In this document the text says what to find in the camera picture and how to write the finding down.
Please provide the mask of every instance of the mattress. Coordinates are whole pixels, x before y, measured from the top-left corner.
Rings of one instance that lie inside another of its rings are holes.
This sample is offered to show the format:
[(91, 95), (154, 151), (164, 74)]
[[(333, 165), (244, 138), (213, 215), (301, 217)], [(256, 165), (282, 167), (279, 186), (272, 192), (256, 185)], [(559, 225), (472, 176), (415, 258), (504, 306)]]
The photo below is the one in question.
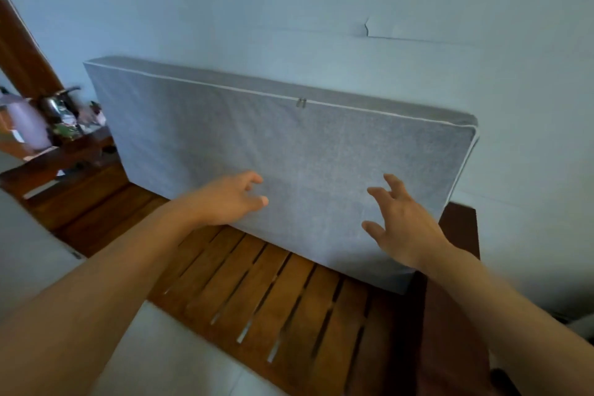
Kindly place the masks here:
[(361, 229), (393, 173), (438, 219), (478, 138), (470, 114), (128, 57), (85, 63), (131, 182), (170, 199), (254, 169), (270, 204), (234, 224), (403, 293), (410, 268)]

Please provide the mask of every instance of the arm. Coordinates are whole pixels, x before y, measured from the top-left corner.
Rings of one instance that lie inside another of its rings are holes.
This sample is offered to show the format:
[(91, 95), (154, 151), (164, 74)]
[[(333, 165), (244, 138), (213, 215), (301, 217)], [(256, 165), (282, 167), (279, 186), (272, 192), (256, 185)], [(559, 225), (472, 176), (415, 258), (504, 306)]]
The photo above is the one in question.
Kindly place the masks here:
[(88, 392), (178, 244), (267, 205), (246, 193), (261, 182), (249, 171), (168, 202), (20, 307), (0, 326), (0, 392)]
[(385, 229), (363, 228), (394, 260), (441, 285), (504, 363), (524, 395), (586, 395), (594, 391), (594, 348), (492, 275), (472, 254), (450, 244), (438, 224), (395, 176), (390, 191), (369, 188)]

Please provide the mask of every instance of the hand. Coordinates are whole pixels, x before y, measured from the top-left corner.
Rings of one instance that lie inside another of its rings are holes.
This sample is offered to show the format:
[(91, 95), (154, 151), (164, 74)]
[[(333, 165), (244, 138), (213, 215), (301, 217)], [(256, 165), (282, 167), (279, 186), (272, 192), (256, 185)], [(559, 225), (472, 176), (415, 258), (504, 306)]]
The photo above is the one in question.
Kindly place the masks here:
[(180, 197), (178, 204), (192, 215), (195, 224), (230, 224), (268, 205), (268, 197), (248, 193), (253, 183), (262, 182), (254, 171), (226, 175)]
[(384, 174), (384, 179), (390, 192), (380, 187), (367, 188), (367, 192), (380, 206), (385, 229), (371, 221), (364, 221), (362, 227), (394, 260), (426, 272), (428, 262), (450, 243), (433, 217), (408, 194), (401, 180), (393, 174)]

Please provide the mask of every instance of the wooden door frame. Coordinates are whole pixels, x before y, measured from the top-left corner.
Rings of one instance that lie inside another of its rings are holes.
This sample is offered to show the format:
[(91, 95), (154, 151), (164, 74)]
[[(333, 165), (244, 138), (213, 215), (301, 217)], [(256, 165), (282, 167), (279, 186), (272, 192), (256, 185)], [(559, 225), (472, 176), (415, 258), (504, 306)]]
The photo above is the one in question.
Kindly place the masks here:
[(0, 69), (23, 97), (63, 89), (11, 0), (0, 0)]

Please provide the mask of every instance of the forearm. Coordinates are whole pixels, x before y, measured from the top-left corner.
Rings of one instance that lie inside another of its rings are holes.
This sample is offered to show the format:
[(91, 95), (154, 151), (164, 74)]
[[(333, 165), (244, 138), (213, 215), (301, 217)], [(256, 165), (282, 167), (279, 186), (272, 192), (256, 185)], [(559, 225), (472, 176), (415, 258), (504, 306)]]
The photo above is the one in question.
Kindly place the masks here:
[(86, 393), (191, 228), (170, 202), (15, 312), (0, 328), (2, 387)]
[(594, 348), (449, 245), (426, 274), (466, 312), (523, 395), (586, 394), (594, 388)]

